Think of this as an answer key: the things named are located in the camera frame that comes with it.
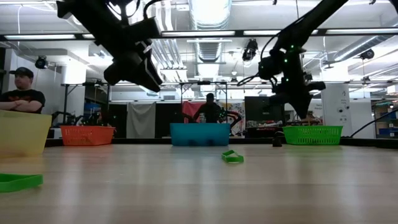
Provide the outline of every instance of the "plastic basket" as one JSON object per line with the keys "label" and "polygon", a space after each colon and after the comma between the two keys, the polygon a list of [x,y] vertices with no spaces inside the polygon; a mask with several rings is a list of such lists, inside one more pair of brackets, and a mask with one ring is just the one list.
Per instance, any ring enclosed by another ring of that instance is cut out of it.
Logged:
{"label": "plastic basket", "polygon": [[172,123],[170,124],[173,146],[227,146],[229,124]]}
{"label": "plastic basket", "polygon": [[290,126],[284,127],[287,144],[338,145],[342,126]]}
{"label": "plastic basket", "polygon": [[100,146],[111,144],[114,128],[102,126],[61,126],[65,146]]}
{"label": "plastic basket", "polygon": [[51,116],[0,110],[0,158],[43,153]]}

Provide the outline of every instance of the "wooden table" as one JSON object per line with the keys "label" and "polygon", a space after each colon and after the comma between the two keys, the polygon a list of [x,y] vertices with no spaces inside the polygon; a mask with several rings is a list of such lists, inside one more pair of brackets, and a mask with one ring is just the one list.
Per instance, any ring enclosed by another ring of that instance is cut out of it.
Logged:
{"label": "wooden table", "polygon": [[[228,165],[233,149],[244,164]],[[0,223],[398,223],[398,151],[345,146],[53,147],[0,159],[44,174],[0,194]]]}

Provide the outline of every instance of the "curtain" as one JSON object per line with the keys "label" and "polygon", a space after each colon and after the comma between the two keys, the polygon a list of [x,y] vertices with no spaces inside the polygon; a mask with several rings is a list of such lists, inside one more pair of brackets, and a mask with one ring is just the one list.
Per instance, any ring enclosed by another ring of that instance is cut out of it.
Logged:
{"label": "curtain", "polygon": [[182,112],[193,117],[195,113],[199,110],[200,106],[203,104],[204,103],[190,103],[185,101],[182,104]]}
{"label": "curtain", "polygon": [[156,104],[127,105],[127,138],[155,138]]}

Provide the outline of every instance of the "green plastic piece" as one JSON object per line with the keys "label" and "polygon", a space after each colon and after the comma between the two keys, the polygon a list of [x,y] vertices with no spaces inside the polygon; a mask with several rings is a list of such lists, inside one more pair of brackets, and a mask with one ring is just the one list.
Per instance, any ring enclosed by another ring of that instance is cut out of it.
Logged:
{"label": "green plastic piece", "polygon": [[229,150],[228,152],[222,153],[221,157],[225,162],[237,162],[237,163],[243,162],[243,156],[240,156],[234,150]]}
{"label": "green plastic piece", "polygon": [[0,174],[0,192],[15,192],[43,184],[43,175]]}
{"label": "green plastic piece", "polygon": [[283,127],[287,144],[339,145],[342,126],[289,126]]}

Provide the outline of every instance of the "man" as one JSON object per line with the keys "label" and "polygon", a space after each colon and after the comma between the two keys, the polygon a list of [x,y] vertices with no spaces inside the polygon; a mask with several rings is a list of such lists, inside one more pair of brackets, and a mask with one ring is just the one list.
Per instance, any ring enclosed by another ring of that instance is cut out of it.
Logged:
{"label": "man", "polygon": [[25,67],[10,71],[15,75],[17,90],[9,91],[0,96],[0,110],[41,113],[45,97],[42,92],[32,90],[34,74]]}
{"label": "man", "polygon": [[217,123],[220,119],[221,107],[214,102],[214,94],[209,93],[206,95],[206,103],[201,105],[199,110],[195,113],[193,120],[196,121],[199,114],[204,113],[206,123]]}

